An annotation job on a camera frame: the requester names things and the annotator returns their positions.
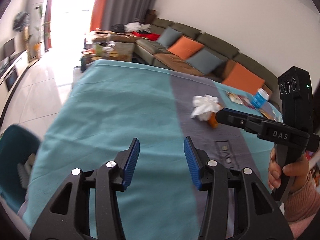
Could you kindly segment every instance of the person's hand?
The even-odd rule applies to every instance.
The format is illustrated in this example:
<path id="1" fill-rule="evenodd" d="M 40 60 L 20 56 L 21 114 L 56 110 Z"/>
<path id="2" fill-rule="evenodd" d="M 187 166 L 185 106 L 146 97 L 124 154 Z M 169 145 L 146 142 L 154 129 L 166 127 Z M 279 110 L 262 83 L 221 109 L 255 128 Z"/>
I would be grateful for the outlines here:
<path id="1" fill-rule="evenodd" d="M 290 193 L 293 193 L 301 189 L 307 182 L 309 173 L 309 162 L 306 156 L 303 154 L 295 163 L 290 163 L 284 166 L 281 170 L 280 166 L 276 163 L 276 153 L 275 149 L 273 148 L 270 153 L 270 163 L 268 171 L 268 185 L 271 190 L 280 187 L 280 176 L 282 172 L 289 177 L 296 177 L 290 189 Z"/>

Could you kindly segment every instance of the white wall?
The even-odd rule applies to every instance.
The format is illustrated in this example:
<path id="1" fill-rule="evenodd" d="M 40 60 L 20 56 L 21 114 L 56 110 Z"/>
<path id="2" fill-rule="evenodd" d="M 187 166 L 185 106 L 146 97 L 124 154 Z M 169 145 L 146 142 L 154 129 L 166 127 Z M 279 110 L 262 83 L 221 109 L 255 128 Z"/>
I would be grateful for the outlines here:
<path id="1" fill-rule="evenodd" d="M 3 45 L 10 39 L 15 39 L 16 52 L 24 50 L 24 41 L 22 32 L 17 33 L 13 28 L 15 16 L 27 9 L 28 0 L 11 0 L 7 9 L 0 19 L 0 60 L 3 59 Z"/>
<path id="2" fill-rule="evenodd" d="M 311 0 L 156 0 L 154 9 L 233 44 L 276 76 L 295 65 L 318 84 L 320 22 Z"/>

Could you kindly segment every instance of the black monitor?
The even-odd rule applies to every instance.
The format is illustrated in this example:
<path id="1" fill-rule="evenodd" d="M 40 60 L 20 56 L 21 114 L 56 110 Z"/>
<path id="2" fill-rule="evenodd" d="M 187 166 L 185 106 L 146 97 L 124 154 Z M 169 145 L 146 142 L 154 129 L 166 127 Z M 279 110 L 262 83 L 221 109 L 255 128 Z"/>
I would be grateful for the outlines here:
<path id="1" fill-rule="evenodd" d="M 4 57 L 9 57 L 9 61 L 11 60 L 11 55 L 15 53 L 16 49 L 14 47 L 14 38 L 9 40 L 4 44 Z"/>

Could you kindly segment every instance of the sofa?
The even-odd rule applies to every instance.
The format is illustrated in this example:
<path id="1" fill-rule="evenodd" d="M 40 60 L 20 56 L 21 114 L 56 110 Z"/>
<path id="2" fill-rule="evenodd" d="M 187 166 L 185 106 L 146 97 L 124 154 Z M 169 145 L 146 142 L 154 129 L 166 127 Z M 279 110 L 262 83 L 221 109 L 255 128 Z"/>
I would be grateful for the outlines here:
<path id="1" fill-rule="evenodd" d="M 162 34 L 167 28 L 172 28 L 182 33 L 182 36 L 197 41 L 204 49 L 223 61 L 210 73 L 203 74 L 157 41 L 138 39 L 136 41 L 135 53 L 149 65 L 183 72 L 195 76 L 203 76 L 223 83 L 233 70 L 235 63 L 241 64 L 254 75 L 264 80 L 262 88 L 271 95 L 269 102 L 278 110 L 282 110 L 278 88 L 278 78 L 264 66 L 254 59 L 241 53 L 238 48 L 201 30 L 173 21 L 156 18 L 151 24 L 150 31 Z"/>

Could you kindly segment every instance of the gray pillow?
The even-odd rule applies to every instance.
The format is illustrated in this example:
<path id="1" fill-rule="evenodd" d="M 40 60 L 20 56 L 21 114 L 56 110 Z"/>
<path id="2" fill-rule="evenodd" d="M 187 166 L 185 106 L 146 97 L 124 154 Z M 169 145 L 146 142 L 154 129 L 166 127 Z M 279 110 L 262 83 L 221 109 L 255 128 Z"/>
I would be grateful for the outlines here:
<path id="1" fill-rule="evenodd" d="M 188 58 L 186 62 L 199 70 L 202 74 L 207 75 L 216 67 L 221 65 L 223 60 L 219 59 L 206 49 L 202 49 L 192 57 Z"/>
<path id="2" fill-rule="evenodd" d="M 181 32 L 178 32 L 171 27 L 167 27 L 161 36 L 157 39 L 157 42 L 162 46 L 169 48 L 171 47 L 180 37 L 182 36 Z"/>

